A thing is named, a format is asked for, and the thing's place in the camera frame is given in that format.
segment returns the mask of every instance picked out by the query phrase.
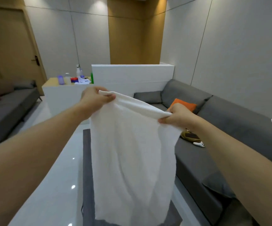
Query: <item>gray sofa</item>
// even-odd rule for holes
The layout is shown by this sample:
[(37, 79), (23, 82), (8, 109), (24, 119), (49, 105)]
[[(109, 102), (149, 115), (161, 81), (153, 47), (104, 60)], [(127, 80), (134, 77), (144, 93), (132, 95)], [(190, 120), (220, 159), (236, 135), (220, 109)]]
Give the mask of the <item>gray sofa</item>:
[[(198, 105), (210, 96), (212, 95), (209, 93), (172, 79), (160, 92), (160, 96), (156, 92), (146, 92), (135, 93), (134, 98), (149, 102), (161, 110), (167, 110), (175, 98)], [(270, 118), (216, 96), (206, 101), (197, 115), (272, 161)], [(175, 154), (176, 175), (209, 223), (217, 224), (231, 199), (213, 192), (202, 184), (205, 179), (218, 172), (215, 162), (205, 148), (197, 147), (181, 138), (176, 143)]]
[(17, 89), (0, 100), (0, 142), (5, 140), (40, 97), (37, 87)]

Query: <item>gray wall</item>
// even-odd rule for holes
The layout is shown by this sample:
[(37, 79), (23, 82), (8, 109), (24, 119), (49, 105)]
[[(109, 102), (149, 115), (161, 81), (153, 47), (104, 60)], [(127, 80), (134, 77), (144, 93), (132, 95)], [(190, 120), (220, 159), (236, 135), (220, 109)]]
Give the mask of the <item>gray wall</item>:
[(160, 61), (174, 79), (272, 118), (272, 0), (168, 0)]

